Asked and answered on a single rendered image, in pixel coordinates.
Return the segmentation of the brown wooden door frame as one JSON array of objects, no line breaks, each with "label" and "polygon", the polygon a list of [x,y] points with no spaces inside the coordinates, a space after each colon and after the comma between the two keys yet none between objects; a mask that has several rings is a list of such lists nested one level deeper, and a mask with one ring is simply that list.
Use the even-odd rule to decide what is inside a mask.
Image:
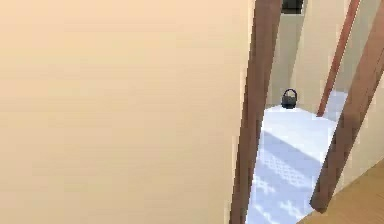
[{"label": "brown wooden door frame", "polygon": [[322,117],[325,113],[325,109],[330,97],[330,93],[333,89],[334,83],[336,81],[336,76],[338,74],[341,60],[343,58],[345,49],[346,49],[346,44],[348,42],[348,38],[350,36],[353,22],[355,20],[357,10],[359,8],[361,0],[351,0],[348,6],[348,10],[344,19],[344,23],[341,29],[341,33],[339,36],[339,40],[336,46],[336,50],[334,53],[334,57],[332,60],[331,67],[329,69],[329,73],[327,76],[327,81],[324,87],[324,91],[322,94],[322,98],[318,107],[317,111],[317,116]]},{"label": "brown wooden door frame", "polygon": [[[280,23],[282,0],[255,0],[229,224],[245,224]],[[384,72],[384,0],[374,17],[339,122],[313,191],[324,213]]]}]

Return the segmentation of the dark framed wall picture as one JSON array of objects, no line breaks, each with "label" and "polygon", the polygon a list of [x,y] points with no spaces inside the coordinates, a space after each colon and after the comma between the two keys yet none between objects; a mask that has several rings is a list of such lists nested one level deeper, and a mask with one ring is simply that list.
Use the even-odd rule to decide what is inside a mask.
[{"label": "dark framed wall picture", "polygon": [[300,14],[304,0],[283,0],[281,12],[283,14]]}]

